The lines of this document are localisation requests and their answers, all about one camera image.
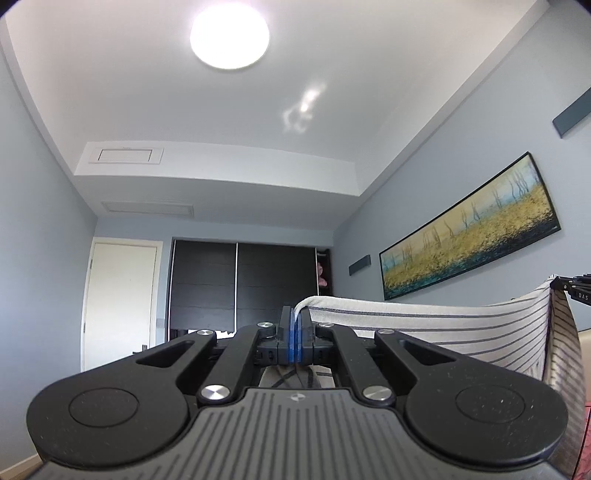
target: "ceiling vent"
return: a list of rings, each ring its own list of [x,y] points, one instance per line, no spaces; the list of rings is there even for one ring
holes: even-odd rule
[[[159,164],[163,148],[95,148],[90,163]]]
[[[155,202],[101,202],[110,213],[147,213],[150,215],[173,215],[193,217],[193,205]]]

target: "framed painting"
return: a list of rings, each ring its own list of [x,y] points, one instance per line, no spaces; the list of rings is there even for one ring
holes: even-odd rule
[[[540,171],[527,152],[380,253],[384,300],[455,277],[559,230]]]

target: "wardrobe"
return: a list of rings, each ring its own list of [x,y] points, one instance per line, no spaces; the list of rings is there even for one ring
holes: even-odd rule
[[[317,261],[330,252],[313,247],[201,242],[175,239],[171,250],[167,324],[169,339],[191,330],[234,332],[277,322],[284,305],[330,294],[330,269],[318,285]]]

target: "light blue wall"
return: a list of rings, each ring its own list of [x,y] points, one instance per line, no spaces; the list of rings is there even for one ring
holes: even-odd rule
[[[333,243],[332,231],[301,230],[260,225],[204,223],[182,218],[149,215],[99,218],[96,224],[95,235],[112,238],[163,241],[164,248],[158,280],[156,308],[158,343],[164,341],[163,325],[166,315],[166,290],[170,264],[170,246],[173,237],[208,241],[307,245],[310,247],[330,247]]]
[[[0,51],[0,470],[35,453],[33,396],[80,371],[96,217],[45,145]]]
[[[383,300],[379,252],[530,151],[563,230],[397,301],[479,305],[520,296],[550,274],[591,272],[591,118],[564,139],[552,119],[591,86],[591,16],[553,6],[441,128],[335,232],[336,294]],[[349,276],[366,254],[371,267]],[[580,329],[591,307],[574,306]]]

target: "door frame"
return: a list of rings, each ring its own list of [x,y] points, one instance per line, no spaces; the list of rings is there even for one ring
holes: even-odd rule
[[[158,301],[158,280],[160,278],[160,262],[162,260],[163,242],[157,240],[139,240],[132,238],[111,238],[106,236],[95,236],[90,245],[88,265],[86,267],[86,280],[84,284],[84,297],[82,300],[82,319],[80,322],[80,371],[84,371],[84,337],[86,324],[86,297],[90,283],[90,265],[95,254],[96,244],[108,245],[130,245],[132,247],[156,247],[156,258],[154,260],[154,277],[152,279],[152,303],[150,305],[150,344],[148,348],[156,346],[156,306]]]

